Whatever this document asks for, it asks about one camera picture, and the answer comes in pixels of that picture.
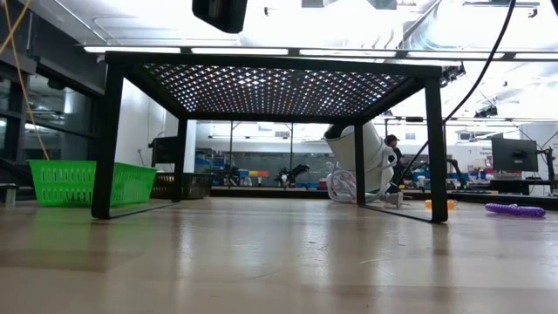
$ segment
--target desk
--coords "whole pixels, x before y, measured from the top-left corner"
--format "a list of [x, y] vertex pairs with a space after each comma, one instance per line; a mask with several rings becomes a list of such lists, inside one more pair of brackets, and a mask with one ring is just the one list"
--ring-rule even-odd
[[498, 193], [518, 193], [522, 195], [529, 195], [529, 186], [533, 185], [548, 185], [552, 186], [552, 182], [548, 180], [490, 180], [491, 190], [498, 191]]

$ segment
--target white wall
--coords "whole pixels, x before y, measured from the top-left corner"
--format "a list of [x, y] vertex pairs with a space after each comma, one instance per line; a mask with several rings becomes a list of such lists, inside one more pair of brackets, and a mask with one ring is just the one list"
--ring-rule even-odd
[[[186, 152], [184, 153], [184, 172], [192, 173], [195, 166], [195, 142], [197, 121], [189, 120], [186, 130]], [[165, 136], [176, 136], [178, 133], [178, 119], [168, 114], [165, 121]]]
[[[535, 140], [539, 147], [542, 147], [545, 143], [546, 146], [543, 148], [551, 147], [555, 154], [558, 153], [558, 123], [528, 123], [520, 126], [521, 138], [523, 140]], [[548, 178], [548, 167], [543, 161], [543, 155], [538, 158], [539, 161], [539, 174], [541, 178], [546, 180]], [[555, 171], [558, 169], [558, 159], [554, 160]]]
[[125, 79], [115, 160], [149, 167], [152, 149], [147, 145], [165, 132], [165, 116], [169, 115], [163, 107]]

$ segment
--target black metal table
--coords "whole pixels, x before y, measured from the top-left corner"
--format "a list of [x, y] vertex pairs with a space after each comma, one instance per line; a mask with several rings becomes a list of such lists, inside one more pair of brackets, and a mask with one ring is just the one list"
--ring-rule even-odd
[[176, 156], [174, 167], [174, 201], [181, 199], [189, 119], [328, 123], [355, 127], [357, 203], [367, 208], [363, 124], [425, 88], [432, 217], [410, 217], [447, 220], [439, 66], [119, 51], [107, 52], [105, 61], [105, 101], [99, 108], [105, 124], [99, 130], [93, 217], [112, 218], [112, 172], [126, 78], [179, 120], [178, 150], [182, 154]]

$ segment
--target purple toy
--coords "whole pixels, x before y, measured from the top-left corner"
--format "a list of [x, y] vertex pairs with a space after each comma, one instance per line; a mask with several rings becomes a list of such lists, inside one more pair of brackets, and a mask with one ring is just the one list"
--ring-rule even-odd
[[517, 206], [488, 203], [487, 210], [496, 214], [510, 214], [528, 217], [543, 217], [547, 212], [534, 206]]

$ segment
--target perforated metal tabletop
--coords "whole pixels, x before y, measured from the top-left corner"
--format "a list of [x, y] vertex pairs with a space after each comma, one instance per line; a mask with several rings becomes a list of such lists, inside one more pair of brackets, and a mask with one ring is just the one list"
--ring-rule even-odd
[[441, 68], [270, 57], [110, 52], [126, 77], [189, 119], [354, 123], [424, 86]]

